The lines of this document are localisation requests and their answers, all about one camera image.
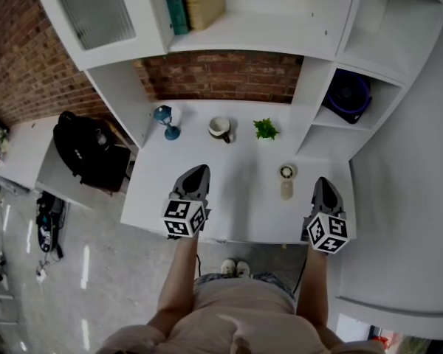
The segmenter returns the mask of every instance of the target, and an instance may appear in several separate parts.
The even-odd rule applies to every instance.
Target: white sneaker
[[[234,260],[232,260],[231,258],[228,258],[225,261],[223,261],[223,263],[221,265],[221,273],[222,274],[226,274],[226,275],[230,275],[231,277],[234,277],[235,272],[236,272],[236,263]]]
[[[244,261],[239,261],[236,264],[236,276],[238,278],[249,278],[250,277],[250,266]]]

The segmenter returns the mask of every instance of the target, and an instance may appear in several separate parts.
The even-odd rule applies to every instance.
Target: red brick wall
[[[154,100],[291,103],[303,57],[275,52],[179,52],[133,62]]]
[[[63,110],[110,114],[75,68],[39,0],[0,0],[0,120],[14,125]]]
[[[152,98],[290,103],[300,56],[269,52],[183,52],[136,60]],[[14,125],[70,110],[111,113],[62,46],[39,0],[0,0],[0,120]]]

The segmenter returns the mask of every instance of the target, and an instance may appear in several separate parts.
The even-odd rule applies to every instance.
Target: frosted glass cabinet door
[[[41,0],[79,69],[163,55],[174,37],[165,0]]]

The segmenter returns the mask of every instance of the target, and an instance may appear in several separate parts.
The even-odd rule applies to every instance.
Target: small fan
[[[338,69],[323,99],[323,106],[354,124],[365,112],[371,99],[371,83],[366,76]]]
[[[278,169],[278,177],[281,181],[281,199],[288,201],[294,195],[294,178],[297,168],[293,164],[283,164]]]

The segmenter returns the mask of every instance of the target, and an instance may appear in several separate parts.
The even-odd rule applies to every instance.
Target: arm
[[[198,233],[193,238],[179,239],[171,269],[159,295],[156,315],[148,323],[166,337],[180,319],[192,312],[198,241]]]
[[[326,327],[328,294],[326,292],[326,255],[309,244],[307,262],[298,298],[297,315],[308,320],[317,330],[327,349],[343,342]]]

